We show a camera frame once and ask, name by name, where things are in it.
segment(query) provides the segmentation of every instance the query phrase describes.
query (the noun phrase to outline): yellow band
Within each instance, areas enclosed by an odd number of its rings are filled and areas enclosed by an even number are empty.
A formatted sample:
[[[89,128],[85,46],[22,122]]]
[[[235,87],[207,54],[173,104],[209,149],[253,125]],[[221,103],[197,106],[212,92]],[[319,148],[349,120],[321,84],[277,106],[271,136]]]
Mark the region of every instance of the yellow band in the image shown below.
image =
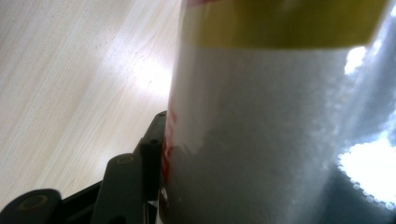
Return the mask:
[[[367,44],[386,0],[219,0],[187,7],[182,38],[223,48],[313,49]]]

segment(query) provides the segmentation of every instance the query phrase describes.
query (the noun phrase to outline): wooden table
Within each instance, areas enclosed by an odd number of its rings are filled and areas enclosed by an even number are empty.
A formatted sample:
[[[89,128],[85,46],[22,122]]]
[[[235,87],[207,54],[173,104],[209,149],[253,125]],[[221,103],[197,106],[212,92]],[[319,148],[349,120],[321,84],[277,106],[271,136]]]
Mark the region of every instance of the wooden table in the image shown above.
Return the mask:
[[[0,0],[0,209],[102,179],[167,107],[180,0]]]

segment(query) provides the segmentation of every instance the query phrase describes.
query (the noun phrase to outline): black plastic object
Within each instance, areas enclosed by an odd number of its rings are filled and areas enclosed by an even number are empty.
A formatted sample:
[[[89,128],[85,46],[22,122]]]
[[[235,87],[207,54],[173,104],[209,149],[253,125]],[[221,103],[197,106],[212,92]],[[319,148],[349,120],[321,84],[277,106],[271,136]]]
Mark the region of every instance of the black plastic object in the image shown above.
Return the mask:
[[[61,194],[54,189],[40,189],[25,193],[6,206],[0,215],[0,223],[47,224],[56,222],[53,214],[61,202]]]
[[[143,224],[142,161],[123,154],[107,164],[92,223]]]
[[[34,190],[9,203],[0,224],[155,224],[166,112],[158,114],[132,154],[109,161],[103,181],[64,200]]]

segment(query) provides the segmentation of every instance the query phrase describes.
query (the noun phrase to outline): table surface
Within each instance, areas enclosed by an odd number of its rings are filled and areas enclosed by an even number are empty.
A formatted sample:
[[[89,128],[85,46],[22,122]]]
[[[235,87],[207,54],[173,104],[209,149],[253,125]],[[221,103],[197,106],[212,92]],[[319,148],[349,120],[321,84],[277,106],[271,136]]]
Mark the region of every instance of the table surface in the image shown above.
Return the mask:
[[[0,0],[0,209],[67,197],[167,107],[180,0]]]

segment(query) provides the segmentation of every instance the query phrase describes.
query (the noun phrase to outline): bottle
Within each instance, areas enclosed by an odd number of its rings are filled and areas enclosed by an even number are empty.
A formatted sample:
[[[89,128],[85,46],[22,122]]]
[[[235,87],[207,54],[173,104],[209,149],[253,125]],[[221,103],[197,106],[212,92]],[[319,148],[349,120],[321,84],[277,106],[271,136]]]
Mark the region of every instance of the bottle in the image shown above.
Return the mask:
[[[341,159],[393,45],[393,6],[185,1],[157,223],[343,223],[329,204],[350,184]]]

